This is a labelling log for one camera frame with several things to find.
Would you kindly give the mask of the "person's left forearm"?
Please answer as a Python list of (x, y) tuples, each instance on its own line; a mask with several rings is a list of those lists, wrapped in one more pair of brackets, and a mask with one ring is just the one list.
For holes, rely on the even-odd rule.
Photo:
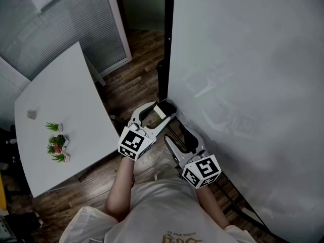
[(118, 222), (124, 220), (130, 212), (134, 163), (128, 157), (121, 159), (116, 178), (105, 203), (104, 212)]

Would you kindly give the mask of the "person's white shirt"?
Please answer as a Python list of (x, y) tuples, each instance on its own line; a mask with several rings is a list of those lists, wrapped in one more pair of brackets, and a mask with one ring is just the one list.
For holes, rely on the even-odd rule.
[(180, 178), (139, 184), (131, 210), (118, 222), (97, 208), (81, 208), (59, 243), (256, 243), (234, 225), (222, 229), (201, 208), (195, 190)]

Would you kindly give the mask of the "large white whiteboard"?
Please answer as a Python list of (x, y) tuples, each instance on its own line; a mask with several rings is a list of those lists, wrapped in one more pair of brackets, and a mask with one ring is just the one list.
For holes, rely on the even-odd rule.
[(324, 237), (324, 0), (174, 0), (168, 96), (267, 228)]

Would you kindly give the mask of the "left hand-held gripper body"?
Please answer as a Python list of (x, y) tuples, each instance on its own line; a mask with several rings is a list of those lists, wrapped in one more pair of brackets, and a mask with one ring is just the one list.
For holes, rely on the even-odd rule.
[(129, 121), (118, 141), (118, 152), (133, 161), (144, 155), (156, 141), (156, 129), (141, 127), (135, 121)]

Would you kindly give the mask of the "cluster of small potted plants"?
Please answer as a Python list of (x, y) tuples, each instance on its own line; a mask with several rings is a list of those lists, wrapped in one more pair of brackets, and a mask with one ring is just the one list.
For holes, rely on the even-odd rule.
[(47, 153), (51, 156), (52, 160), (57, 163), (67, 163), (70, 160), (70, 156), (67, 153), (67, 146), (69, 139), (63, 135), (63, 125), (46, 122), (45, 127), (57, 135), (51, 135), (48, 139)]

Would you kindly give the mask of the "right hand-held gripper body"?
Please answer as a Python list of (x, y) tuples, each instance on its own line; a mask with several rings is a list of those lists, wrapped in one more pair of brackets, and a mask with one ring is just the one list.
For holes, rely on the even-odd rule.
[(178, 165), (181, 177), (195, 189), (215, 182), (222, 173), (215, 155), (205, 148), (197, 149), (196, 153), (179, 150)]

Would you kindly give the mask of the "yellow panel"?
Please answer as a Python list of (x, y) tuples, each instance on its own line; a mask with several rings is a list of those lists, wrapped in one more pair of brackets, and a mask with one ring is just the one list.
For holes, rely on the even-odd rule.
[(5, 188), (3, 185), (1, 174), (0, 174), (0, 209), (2, 211), (7, 210), (7, 200), (6, 200)]

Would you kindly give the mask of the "person's right forearm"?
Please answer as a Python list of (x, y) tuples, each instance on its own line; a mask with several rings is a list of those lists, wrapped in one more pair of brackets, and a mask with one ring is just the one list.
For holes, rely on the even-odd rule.
[(196, 195), (203, 210), (218, 224), (222, 229), (230, 225), (228, 219), (220, 208), (212, 191), (208, 186), (196, 190)]

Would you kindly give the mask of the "person's beige trousers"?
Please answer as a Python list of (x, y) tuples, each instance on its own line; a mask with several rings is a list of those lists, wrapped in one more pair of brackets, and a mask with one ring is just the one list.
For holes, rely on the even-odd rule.
[(150, 183), (166, 187), (182, 185), (183, 180), (180, 178), (176, 166), (176, 162), (172, 155), (168, 151), (162, 152), (161, 155), (157, 157), (156, 165), (154, 166), (155, 173)]

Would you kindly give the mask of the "white table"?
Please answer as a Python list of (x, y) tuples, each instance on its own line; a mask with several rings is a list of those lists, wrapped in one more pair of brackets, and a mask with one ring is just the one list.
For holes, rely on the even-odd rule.
[[(27, 117), (36, 110), (35, 120)], [(63, 125), (67, 163), (47, 153), (53, 134), (46, 122)], [(51, 62), (15, 101), (19, 154), (31, 194), (37, 197), (117, 150), (119, 135), (102, 103), (79, 43)]]

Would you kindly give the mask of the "black office chair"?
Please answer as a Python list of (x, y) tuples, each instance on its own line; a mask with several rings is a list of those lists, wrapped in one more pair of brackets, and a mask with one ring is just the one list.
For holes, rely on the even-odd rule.
[(9, 167), (3, 170), (3, 176), (10, 176), (18, 184), (19, 190), (9, 191), (5, 186), (6, 200), (12, 203), (13, 196), (29, 194), (24, 181), (24, 172), (18, 150), (18, 143), (7, 144), (6, 141), (17, 139), (16, 127), (11, 125), (10, 130), (0, 128), (0, 163), (7, 164)]

